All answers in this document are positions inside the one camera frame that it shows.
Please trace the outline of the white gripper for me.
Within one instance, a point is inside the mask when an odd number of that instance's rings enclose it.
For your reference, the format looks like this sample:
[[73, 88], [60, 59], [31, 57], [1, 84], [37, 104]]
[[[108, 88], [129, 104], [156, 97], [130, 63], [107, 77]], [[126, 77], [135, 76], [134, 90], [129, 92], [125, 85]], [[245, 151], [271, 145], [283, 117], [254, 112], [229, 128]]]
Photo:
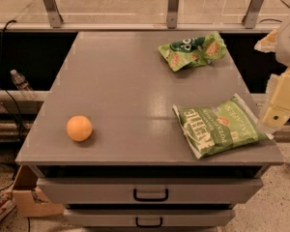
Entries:
[[[260, 52], [275, 52], [276, 60], [290, 67], [290, 15], [266, 37], [256, 43]], [[266, 88], [265, 102], [259, 113], [257, 128], [265, 133], [280, 130], [290, 119], [290, 68], [281, 75], [272, 74]]]

